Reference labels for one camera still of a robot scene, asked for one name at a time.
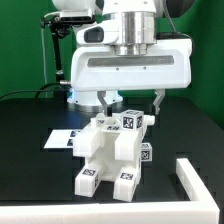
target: white foam block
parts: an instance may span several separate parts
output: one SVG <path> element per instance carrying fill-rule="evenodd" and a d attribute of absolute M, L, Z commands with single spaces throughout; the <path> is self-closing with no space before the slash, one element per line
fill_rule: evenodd
<path fill-rule="evenodd" d="M 99 127 L 85 127 L 73 140 L 73 156 L 91 157 L 100 147 Z"/>
<path fill-rule="evenodd" d="M 88 164 L 84 166 L 75 178 L 75 194 L 92 197 L 99 183 L 104 167 L 100 164 Z"/>
<path fill-rule="evenodd" d="M 113 198 L 131 202 L 136 188 L 137 172 L 134 168 L 123 167 L 114 183 Z"/>
<path fill-rule="evenodd" d="M 152 161 L 152 146 L 149 142 L 144 142 L 141 144 L 141 161 Z"/>
<path fill-rule="evenodd" d="M 140 147 L 140 130 L 122 132 L 115 141 L 115 160 L 134 161 Z"/>

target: green wall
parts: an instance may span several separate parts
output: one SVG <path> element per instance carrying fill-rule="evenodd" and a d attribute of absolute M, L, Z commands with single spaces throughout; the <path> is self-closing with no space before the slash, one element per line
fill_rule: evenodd
<path fill-rule="evenodd" d="M 168 90 L 169 96 L 183 96 L 224 128 L 224 1 L 196 0 L 181 18 L 174 19 L 178 31 L 190 34 L 196 51 L 191 58 L 192 84 L 183 90 Z M 38 89 L 44 84 L 40 17 L 54 11 L 51 0 L 7 0 L 1 3 L 0 95 L 7 92 Z M 157 20 L 157 29 L 169 31 L 165 19 Z M 54 55 L 51 35 L 45 30 L 48 82 L 54 81 Z M 62 40 L 61 54 L 69 79 L 74 35 Z M 147 96 L 152 91 L 129 91 L 123 95 Z"/>

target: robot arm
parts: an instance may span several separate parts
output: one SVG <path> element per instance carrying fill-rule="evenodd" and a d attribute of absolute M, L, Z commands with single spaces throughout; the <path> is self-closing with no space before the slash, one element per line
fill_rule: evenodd
<path fill-rule="evenodd" d="M 71 84 L 76 91 L 156 89 L 154 106 L 158 113 L 164 89 L 189 85 L 191 40 L 156 39 L 156 16 L 166 14 L 164 2 L 172 11 L 176 0 L 52 1 L 60 10 L 58 23 L 71 26 L 93 24 L 96 12 L 103 9 L 102 23 L 82 26 L 78 32 L 73 26 L 82 46 L 72 60 Z M 193 2 L 178 1 L 180 12 L 176 16 Z"/>

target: black tabletop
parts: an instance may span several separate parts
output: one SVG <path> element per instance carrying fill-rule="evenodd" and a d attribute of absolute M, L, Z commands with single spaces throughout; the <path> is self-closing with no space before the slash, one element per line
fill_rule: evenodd
<path fill-rule="evenodd" d="M 121 108 L 149 113 L 149 98 L 125 98 Z M 113 203 L 113 183 L 102 182 L 93 198 L 74 195 L 74 179 L 84 166 L 71 150 L 47 151 L 53 129 L 81 129 L 93 113 L 63 101 L 11 99 L 0 102 L 0 205 Z M 190 101 L 166 98 L 144 141 L 153 161 L 142 163 L 133 202 L 189 200 L 175 174 L 176 159 L 188 158 L 217 205 L 224 208 L 224 132 Z"/>

